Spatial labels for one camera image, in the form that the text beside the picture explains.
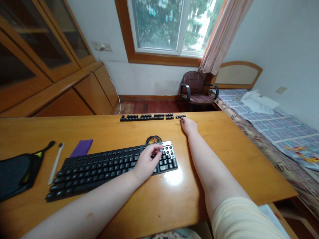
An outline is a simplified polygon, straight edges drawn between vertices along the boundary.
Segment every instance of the wooden desk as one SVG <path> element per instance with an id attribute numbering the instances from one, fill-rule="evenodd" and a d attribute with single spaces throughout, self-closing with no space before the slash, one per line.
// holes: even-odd
<path id="1" fill-rule="evenodd" d="M 296 191 L 224 112 L 177 113 L 198 124 L 198 131 L 257 205 L 296 196 Z M 204 193 L 180 121 L 120 122 L 121 116 L 0 119 L 0 160 L 43 149 L 46 152 L 33 188 L 0 203 L 5 237 L 17 238 L 80 196 L 46 203 L 47 181 L 64 143 L 58 169 L 79 140 L 93 139 L 89 153 L 142 145 L 147 137 L 171 140 L 178 170 L 150 177 L 102 232 L 105 238 L 136 238 L 207 220 Z"/>

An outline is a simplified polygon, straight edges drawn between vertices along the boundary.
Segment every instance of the hand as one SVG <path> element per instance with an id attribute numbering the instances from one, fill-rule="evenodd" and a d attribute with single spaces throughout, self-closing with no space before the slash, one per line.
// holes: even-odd
<path id="1" fill-rule="evenodd" d="M 193 134 L 193 133 L 198 133 L 197 130 L 197 124 L 195 121 L 192 121 L 191 119 L 188 119 L 186 117 L 182 117 L 181 118 L 183 121 L 181 121 L 182 124 L 182 128 L 184 130 L 184 132 L 187 134 L 187 136 Z"/>
<path id="2" fill-rule="evenodd" d="M 162 152 L 158 149 L 163 149 L 164 146 L 160 144 L 150 144 L 143 150 L 137 163 L 133 169 L 135 176 L 140 180 L 140 183 L 144 183 L 154 172 L 156 165 L 160 161 Z"/>

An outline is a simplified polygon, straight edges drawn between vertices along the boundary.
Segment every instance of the wooden floor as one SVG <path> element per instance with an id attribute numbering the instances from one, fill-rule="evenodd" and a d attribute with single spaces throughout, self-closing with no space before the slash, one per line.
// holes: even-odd
<path id="1" fill-rule="evenodd" d="M 191 112 L 192 111 L 215 111 L 212 105 L 208 106 L 195 106 L 186 101 L 122 101 L 120 114 L 153 114 L 153 113 L 179 113 L 179 112 Z M 114 112 L 118 114 L 120 105 L 117 105 L 117 109 Z"/>

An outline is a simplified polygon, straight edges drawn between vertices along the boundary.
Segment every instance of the chair armrest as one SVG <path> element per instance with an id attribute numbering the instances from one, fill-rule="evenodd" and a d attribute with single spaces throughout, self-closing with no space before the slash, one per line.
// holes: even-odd
<path id="1" fill-rule="evenodd" d="M 219 96 L 219 88 L 218 88 L 218 86 L 217 85 L 211 85 L 211 84 L 204 84 L 204 86 L 205 85 L 213 86 L 216 89 L 216 94 L 215 94 L 214 100 L 217 99 L 218 96 Z"/>
<path id="2" fill-rule="evenodd" d="M 182 84 L 182 83 L 180 83 L 179 85 L 180 85 L 180 96 L 181 96 L 181 98 L 183 98 L 184 100 L 186 100 L 187 102 L 189 102 L 189 100 L 190 100 L 190 87 L 189 87 L 189 85 Z M 182 96 L 183 86 L 185 86 L 186 89 L 187 89 L 187 98 L 185 98 L 184 96 Z"/>

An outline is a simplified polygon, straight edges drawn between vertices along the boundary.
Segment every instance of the window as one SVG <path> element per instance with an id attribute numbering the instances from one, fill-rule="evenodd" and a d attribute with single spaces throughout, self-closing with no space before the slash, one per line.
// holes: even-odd
<path id="1" fill-rule="evenodd" d="M 170 65 L 170 61 L 187 61 L 177 65 L 198 66 L 224 0 L 115 2 L 129 62 L 135 59 L 133 62 L 140 63 L 152 57 L 155 62 L 145 63 L 165 64 L 168 61 Z M 160 57 L 165 57 L 166 62 L 161 62 Z"/>

